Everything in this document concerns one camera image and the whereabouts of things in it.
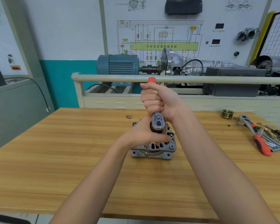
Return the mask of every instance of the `wooden workbench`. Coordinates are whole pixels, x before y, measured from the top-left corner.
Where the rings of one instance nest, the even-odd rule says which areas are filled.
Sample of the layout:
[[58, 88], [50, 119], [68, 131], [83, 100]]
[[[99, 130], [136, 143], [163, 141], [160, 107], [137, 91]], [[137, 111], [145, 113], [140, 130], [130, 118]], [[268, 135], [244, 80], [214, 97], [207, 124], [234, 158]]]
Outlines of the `wooden workbench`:
[[[0, 149], [0, 211], [55, 213], [110, 145], [145, 114], [61, 108], [12, 140]], [[262, 155], [249, 130], [220, 113], [195, 114], [280, 221], [280, 152]], [[266, 123], [248, 115], [254, 123]], [[218, 222], [178, 140], [172, 160], [132, 158], [128, 152], [103, 216]]]

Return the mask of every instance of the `teal wall stripe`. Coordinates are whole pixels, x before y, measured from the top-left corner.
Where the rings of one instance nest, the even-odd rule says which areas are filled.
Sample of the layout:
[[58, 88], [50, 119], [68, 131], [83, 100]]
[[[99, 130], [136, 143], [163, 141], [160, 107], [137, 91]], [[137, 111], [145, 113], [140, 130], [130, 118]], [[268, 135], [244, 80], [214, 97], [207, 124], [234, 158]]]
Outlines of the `teal wall stripe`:
[[[55, 110], [61, 107], [78, 108], [78, 100], [71, 75], [74, 72], [96, 74], [96, 61], [40, 60], [41, 68]], [[97, 82], [84, 82], [85, 89]]]

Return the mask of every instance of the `cable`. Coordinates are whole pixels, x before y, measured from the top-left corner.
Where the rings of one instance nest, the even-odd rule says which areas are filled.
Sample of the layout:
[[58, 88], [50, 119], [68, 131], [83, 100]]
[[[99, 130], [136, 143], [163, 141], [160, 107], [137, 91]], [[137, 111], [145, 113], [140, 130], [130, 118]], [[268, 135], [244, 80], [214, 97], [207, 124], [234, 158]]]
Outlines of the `cable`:
[[185, 63], [182, 68], [184, 68], [188, 63], [192, 62], [192, 61], [198, 61], [200, 64], [201, 64], [201, 67], [202, 67], [202, 74], [204, 73], [204, 67], [203, 67], [203, 63], [201, 62], [201, 60], [198, 60], [198, 59], [192, 59], [192, 60], [189, 60], [187, 63]]
[[47, 112], [50, 112], [51, 108], [48, 106], [48, 102], [47, 102], [47, 100], [46, 100], [46, 98], [45, 98], [45, 95], [44, 95], [43, 91], [41, 90], [41, 88], [39, 87], [38, 83], [37, 83], [34, 79], [28, 78], [28, 77], [11, 77], [11, 78], [6, 78], [6, 79], [30, 79], [30, 80], [32, 80], [33, 82], [35, 82], [35, 84], [36, 84], [37, 87], [39, 88], [39, 91], [41, 91], [41, 94], [42, 94], [42, 96], [43, 96], [43, 98], [44, 98], [44, 101], [45, 101], [45, 103], [46, 103], [46, 107], [47, 107], [47, 108], [46, 108], [46, 111], [47, 111]]
[[95, 83], [95, 84], [93, 84], [93, 85], [89, 86], [89, 87], [87, 88], [87, 90], [89, 90], [91, 87], [93, 87], [93, 86], [97, 86], [97, 85], [106, 86], [106, 87], [108, 87], [108, 88], [110, 88], [110, 89], [114, 90], [116, 93], [118, 93], [118, 92], [117, 92], [114, 88], [112, 88], [111, 86], [108, 86], [108, 85], [106, 85], [106, 84], [102, 84], [102, 83]]

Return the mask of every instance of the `display board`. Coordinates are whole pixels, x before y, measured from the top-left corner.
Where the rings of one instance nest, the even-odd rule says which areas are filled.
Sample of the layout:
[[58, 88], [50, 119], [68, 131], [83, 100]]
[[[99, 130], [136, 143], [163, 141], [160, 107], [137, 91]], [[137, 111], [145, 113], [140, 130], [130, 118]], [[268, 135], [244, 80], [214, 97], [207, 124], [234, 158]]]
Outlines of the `display board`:
[[0, 71], [3, 75], [28, 75], [1, 1]]
[[260, 56], [280, 56], [280, 12], [273, 15], [259, 52]]
[[258, 27], [267, 0], [202, 1], [200, 14], [168, 16], [166, 0], [104, 0], [108, 52], [157, 65], [166, 47], [189, 58], [244, 65], [253, 40], [237, 41], [237, 34]]

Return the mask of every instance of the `right hand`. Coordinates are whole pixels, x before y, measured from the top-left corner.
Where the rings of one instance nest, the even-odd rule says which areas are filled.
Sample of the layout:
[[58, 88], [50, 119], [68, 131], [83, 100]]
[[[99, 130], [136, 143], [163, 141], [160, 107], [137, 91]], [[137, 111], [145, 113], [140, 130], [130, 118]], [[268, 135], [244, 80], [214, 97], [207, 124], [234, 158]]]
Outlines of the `right hand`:
[[161, 112], [165, 121], [172, 122], [181, 107], [187, 106], [176, 92], [153, 82], [141, 83], [141, 101], [150, 116]]

